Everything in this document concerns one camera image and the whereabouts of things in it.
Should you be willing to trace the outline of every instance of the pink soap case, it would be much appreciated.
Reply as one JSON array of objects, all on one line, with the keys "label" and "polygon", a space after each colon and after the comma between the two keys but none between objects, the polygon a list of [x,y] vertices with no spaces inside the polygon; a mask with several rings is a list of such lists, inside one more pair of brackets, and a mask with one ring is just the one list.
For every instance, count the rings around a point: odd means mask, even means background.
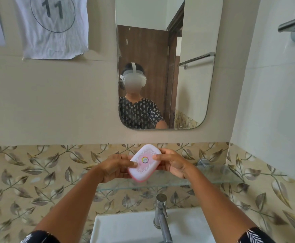
[{"label": "pink soap case", "polygon": [[159,166],[160,161],[152,159],[155,154],[161,154],[160,150],[151,144],[143,146],[131,159],[137,163],[136,168],[128,168],[128,173],[137,182],[146,181],[155,169]]}]

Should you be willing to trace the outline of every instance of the black patterned top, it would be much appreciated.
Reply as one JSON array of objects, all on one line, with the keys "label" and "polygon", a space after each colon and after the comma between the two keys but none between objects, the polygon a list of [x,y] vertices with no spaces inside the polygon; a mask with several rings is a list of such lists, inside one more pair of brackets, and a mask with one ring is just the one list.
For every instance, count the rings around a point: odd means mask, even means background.
[{"label": "black patterned top", "polygon": [[[34,231],[30,233],[21,243],[60,243],[56,237],[44,232]],[[237,243],[275,243],[266,233],[261,229],[255,227],[245,232]]]},{"label": "black patterned top", "polygon": [[131,129],[155,129],[164,120],[157,104],[146,98],[132,103],[125,96],[120,97],[119,115],[122,123]]}]

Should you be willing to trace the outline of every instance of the mirror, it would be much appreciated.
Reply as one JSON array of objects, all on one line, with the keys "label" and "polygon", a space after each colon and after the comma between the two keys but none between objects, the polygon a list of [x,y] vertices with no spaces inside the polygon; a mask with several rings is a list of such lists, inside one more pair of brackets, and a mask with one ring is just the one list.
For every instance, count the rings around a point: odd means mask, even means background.
[{"label": "mirror", "polygon": [[135,130],[198,127],[207,113],[223,0],[115,6],[122,123]]}]

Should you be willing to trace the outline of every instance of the person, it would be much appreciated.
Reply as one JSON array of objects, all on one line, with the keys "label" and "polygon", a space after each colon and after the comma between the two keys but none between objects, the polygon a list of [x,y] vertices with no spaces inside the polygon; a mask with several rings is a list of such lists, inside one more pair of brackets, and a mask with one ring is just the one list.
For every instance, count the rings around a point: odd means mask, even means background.
[{"label": "person", "polygon": [[[217,243],[274,243],[274,241],[216,188],[193,164],[170,149],[160,149],[159,170],[188,179]],[[22,243],[75,243],[81,234],[99,183],[129,178],[137,163],[115,154],[94,166],[40,221]]]},{"label": "person", "polygon": [[128,63],[121,73],[120,87],[126,95],[119,98],[122,123],[131,129],[167,129],[155,102],[140,94],[146,84],[144,69],[137,63]]}]

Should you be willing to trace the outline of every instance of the person's left hand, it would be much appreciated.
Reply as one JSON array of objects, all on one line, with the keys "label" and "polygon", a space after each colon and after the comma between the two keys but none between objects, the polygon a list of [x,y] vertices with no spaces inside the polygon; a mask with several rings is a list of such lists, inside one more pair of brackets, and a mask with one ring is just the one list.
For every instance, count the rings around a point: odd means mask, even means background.
[{"label": "person's left hand", "polygon": [[114,178],[131,178],[127,168],[136,168],[137,163],[130,161],[132,156],[125,154],[113,154],[101,162],[97,167],[103,173],[101,183],[106,183]]}]

